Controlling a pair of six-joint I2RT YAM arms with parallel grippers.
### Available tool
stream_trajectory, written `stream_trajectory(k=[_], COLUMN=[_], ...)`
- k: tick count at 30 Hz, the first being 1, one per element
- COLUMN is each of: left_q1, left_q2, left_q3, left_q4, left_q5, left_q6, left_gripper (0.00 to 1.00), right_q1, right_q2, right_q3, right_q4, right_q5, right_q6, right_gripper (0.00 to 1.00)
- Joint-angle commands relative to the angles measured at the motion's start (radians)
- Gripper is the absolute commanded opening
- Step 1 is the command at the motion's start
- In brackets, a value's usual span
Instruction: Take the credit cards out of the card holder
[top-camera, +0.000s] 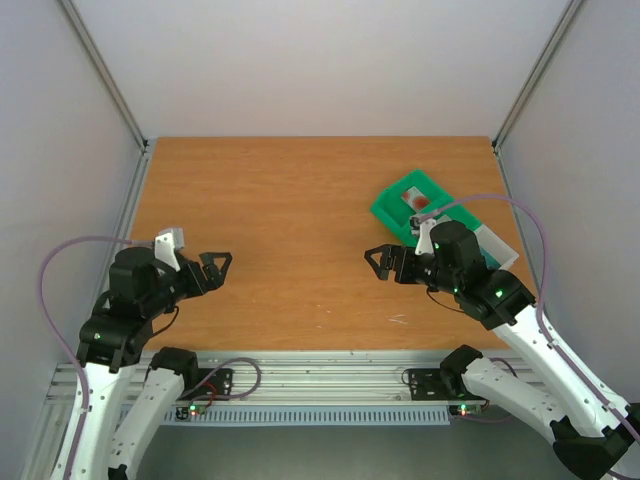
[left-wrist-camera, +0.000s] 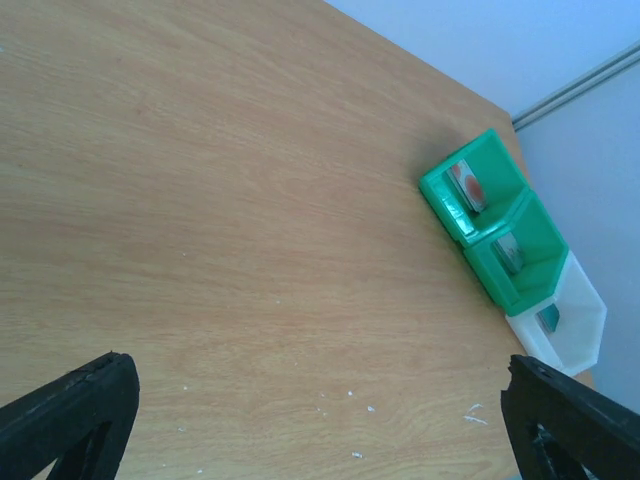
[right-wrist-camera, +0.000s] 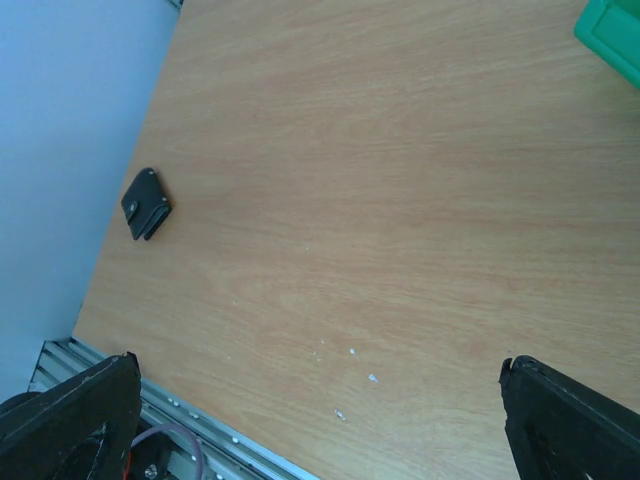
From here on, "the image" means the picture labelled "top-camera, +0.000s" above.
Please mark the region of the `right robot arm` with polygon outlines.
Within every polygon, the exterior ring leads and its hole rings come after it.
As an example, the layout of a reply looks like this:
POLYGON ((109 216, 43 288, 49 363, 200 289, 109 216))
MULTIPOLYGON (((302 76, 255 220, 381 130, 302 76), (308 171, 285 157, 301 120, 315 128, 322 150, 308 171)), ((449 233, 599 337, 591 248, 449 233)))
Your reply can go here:
POLYGON ((462 313, 509 345, 543 383, 539 390, 462 345, 440 364, 444 390, 481 397, 535 429, 580 479, 621 479, 639 439, 639 406, 608 388, 553 330, 541 299, 507 270, 487 265, 463 223, 425 222, 426 248, 384 244, 364 258, 381 280, 452 295, 462 313))

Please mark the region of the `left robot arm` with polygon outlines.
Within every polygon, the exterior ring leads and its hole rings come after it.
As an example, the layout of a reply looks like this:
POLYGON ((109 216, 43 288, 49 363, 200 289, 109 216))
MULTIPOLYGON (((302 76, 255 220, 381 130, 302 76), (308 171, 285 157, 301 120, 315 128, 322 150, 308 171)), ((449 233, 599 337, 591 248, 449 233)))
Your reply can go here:
POLYGON ((129 242, 115 255, 109 287, 82 325, 70 357, 77 387, 52 478, 132 479, 171 405, 232 398, 215 387, 200 394, 218 372, 200 369, 193 351, 164 347, 152 357, 134 405, 121 412, 142 351, 158 334, 154 320, 177 314, 180 301, 217 290, 226 280, 230 253, 205 252, 190 260, 181 248, 163 233, 150 246, 129 242))

